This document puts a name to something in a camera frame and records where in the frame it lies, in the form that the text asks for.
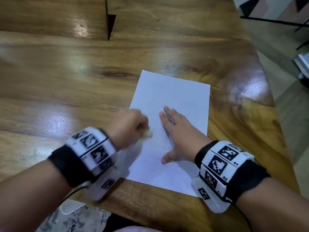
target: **black wristband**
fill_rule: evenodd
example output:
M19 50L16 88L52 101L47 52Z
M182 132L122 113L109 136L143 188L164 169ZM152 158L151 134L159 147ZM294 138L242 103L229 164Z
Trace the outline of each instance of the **black wristband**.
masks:
M71 187L76 187L95 178L71 147L67 145L53 151L48 160L59 169Z
M242 193L257 187L263 179L271 177L263 166L247 160L235 172L226 188L226 197L234 203Z
M202 164L202 160L204 159L205 155L207 154L207 152L215 145L217 144L219 141L215 140L212 141L211 143L207 144L206 146L204 146L195 156L195 164L196 166L200 169L201 168L201 164Z

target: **left hand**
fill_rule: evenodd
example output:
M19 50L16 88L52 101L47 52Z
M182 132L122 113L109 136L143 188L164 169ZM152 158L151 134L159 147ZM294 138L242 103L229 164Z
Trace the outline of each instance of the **left hand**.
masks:
M148 130L148 117L137 109L117 112L110 124L104 129L117 151L136 143Z

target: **wristband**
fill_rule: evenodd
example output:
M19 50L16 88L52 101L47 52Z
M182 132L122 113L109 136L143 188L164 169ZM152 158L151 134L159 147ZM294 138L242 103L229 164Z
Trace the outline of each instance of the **wristband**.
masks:
M69 137L48 159L71 187L95 182L117 160L116 149L104 131L88 127Z
M227 141L204 146L195 163L200 173L192 187L215 213L224 212L242 193L270 177L264 167L254 162L253 155Z

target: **forearm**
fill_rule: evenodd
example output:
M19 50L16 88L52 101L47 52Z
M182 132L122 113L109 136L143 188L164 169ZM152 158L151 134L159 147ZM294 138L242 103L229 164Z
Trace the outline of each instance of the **forearm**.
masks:
M237 206L258 231L309 231L309 201L275 179L243 193Z
M45 160L0 183L0 230L35 231L72 190Z

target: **right hand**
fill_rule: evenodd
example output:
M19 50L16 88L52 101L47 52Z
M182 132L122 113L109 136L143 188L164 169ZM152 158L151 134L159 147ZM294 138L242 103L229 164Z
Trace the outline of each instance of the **right hand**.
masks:
M161 122L169 132L175 146L162 157L162 164L175 160L188 160L194 163L197 153L205 145L211 143L211 140L175 109L169 109L167 106L164 106L164 112L175 123L175 125L171 123L163 112L159 113Z

